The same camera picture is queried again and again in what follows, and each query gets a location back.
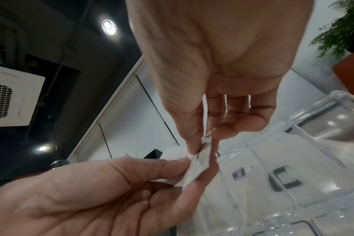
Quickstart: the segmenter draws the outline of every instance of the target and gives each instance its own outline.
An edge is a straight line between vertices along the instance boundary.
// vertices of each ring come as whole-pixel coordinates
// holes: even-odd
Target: potted plant
[[[345,15],[321,28],[324,30],[312,40],[311,45],[317,45],[320,56],[328,50],[338,59],[346,51],[351,55],[333,67],[337,77],[343,82],[348,91],[354,95],[354,0],[338,0],[330,7],[345,13]]]

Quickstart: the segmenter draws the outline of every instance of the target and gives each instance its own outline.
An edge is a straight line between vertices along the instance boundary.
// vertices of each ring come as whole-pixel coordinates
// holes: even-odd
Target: small white packet
[[[203,171],[209,168],[211,146],[212,137],[211,133],[209,132],[202,138],[202,149],[196,155],[189,154],[186,146],[172,147],[166,150],[165,152],[163,152],[160,159],[176,160],[183,157],[188,157],[190,159],[190,166],[187,169],[182,180],[180,178],[172,180],[159,179],[154,180],[154,182],[171,184],[175,187],[182,186],[182,189],[184,190],[186,186],[188,186],[192,181],[196,180]]]

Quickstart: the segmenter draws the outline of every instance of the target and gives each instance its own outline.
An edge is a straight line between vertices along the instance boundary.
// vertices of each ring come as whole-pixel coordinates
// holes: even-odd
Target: person's left hand
[[[0,188],[0,236],[153,236],[190,218],[211,167],[181,193],[150,180],[181,176],[188,158],[176,161],[119,158],[59,167]]]

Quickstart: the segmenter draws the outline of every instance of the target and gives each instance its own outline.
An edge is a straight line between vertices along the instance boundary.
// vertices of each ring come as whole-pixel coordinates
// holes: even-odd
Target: plastic compartment
[[[331,93],[219,165],[223,183],[210,184],[198,208],[207,234],[354,235],[353,96]]]

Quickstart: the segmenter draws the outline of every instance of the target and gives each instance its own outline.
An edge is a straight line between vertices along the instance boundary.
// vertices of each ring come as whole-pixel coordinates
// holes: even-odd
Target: hand
[[[189,152],[195,154],[203,136],[204,94],[207,131],[212,129],[215,147],[218,140],[259,131],[268,124],[278,85],[291,68],[313,0],[126,3],[163,105]]]
[[[154,236],[191,217],[210,169],[181,193],[150,182],[177,178],[189,166],[177,161],[120,158],[59,167],[0,188],[0,236]]]

